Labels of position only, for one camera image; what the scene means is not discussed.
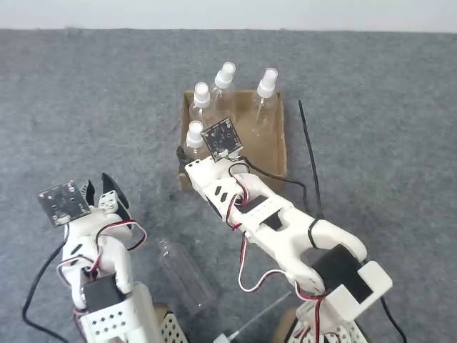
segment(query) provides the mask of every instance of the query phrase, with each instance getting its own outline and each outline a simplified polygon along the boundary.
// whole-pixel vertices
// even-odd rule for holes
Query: clear plastic bottle
[[[257,137],[269,137],[273,134],[278,113],[278,97],[274,91],[277,78],[278,71],[274,68],[267,68],[262,80],[258,83],[257,92],[253,94],[254,125],[252,132]]]
[[[235,64],[226,62],[214,78],[214,85],[211,88],[211,108],[218,121],[227,117],[233,123],[236,121],[235,92],[233,87],[235,71]]]
[[[167,239],[161,239],[159,245],[159,262],[185,307],[191,314],[200,312],[215,300],[215,291],[183,245]]]
[[[203,124],[200,121],[191,121],[183,149],[186,156],[193,160],[204,159],[209,156],[208,148],[201,137],[202,131]]]
[[[204,129],[218,122],[218,118],[215,117],[210,104],[211,97],[208,84],[199,82],[195,85],[194,101],[189,108],[189,116],[191,117],[191,121],[201,122]]]

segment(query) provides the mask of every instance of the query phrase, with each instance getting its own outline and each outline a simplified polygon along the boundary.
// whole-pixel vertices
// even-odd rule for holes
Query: white spray nozzle
[[[201,132],[203,131],[203,124],[199,121],[191,121],[189,130],[187,131],[186,143],[191,148],[199,148],[203,145],[203,138]]]
[[[233,81],[233,76],[236,71],[236,66],[234,63],[226,62],[222,66],[222,69],[218,71],[216,77],[214,78],[214,84],[218,88],[227,89],[231,82]]]
[[[209,106],[209,88],[205,82],[199,82],[195,85],[194,104],[201,109]]]
[[[262,80],[258,83],[257,93],[262,98],[269,98],[274,93],[278,71],[274,68],[267,68]]]

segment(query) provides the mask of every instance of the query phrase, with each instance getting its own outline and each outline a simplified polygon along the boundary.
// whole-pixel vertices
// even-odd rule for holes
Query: gray carpet
[[[297,99],[308,109],[327,218],[353,232],[394,281],[387,300],[411,342],[454,342],[457,322],[457,41],[446,34],[290,31],[0,31],[0,240],[3,342],[51,342],[21,322],[38,268],[60,242],[35,193],[75,178],[118,180],[151,239],[132,253],[136,278],[178,314],[192,342],[232,332],[289,286],[238,289],[240,235],[176,179],[182,92],[225,60],[251,89],[279,70],[288,167],[313,194]],[[286,187],[300,203],[300,191]],[[219,298],[190,318],[157,262],[157,237],[185,244]],[[274,263],[248,250],[246,283]],[[69,291],[53,268],[31,317],[68,337]],[[267,342],[290,297],[239,337]],[[373,342],[399,342],[372,306]]]

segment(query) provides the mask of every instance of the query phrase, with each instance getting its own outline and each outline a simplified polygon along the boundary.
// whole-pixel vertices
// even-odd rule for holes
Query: cardboard box
[[[240,154],[246,156],[254,166],[280,177],[287,175],[287,151],[286,140],[284,138],[284,110],[283,102],[280,93],[276,93],[278,97],[278,113],[274,123],[274,135],[268,141],[259,142],[256,137],[251,134],[253,117],[249,113],[251,105],[251,97],[254,91],[237,91],[235,94],[236,100],[236,123],[235,128],[240,137],[243,149]],[[193,91],[185,91],[183,98],[183,114],[181,120],[181,143],[186,140],[187,130],[189,129],[189,106],[194,97]],[[273,190],[278,191],[283,182],[269,177],[265,177],[255,171],[262,180]],[[192,189],[190,181],[182,170],[179,171],[179,181],[181,188],[185,190]]]

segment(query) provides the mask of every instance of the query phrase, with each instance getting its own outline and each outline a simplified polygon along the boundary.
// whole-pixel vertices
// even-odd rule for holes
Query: white wall
[[[457,0],[0,0],[0,28],[457,32]]]

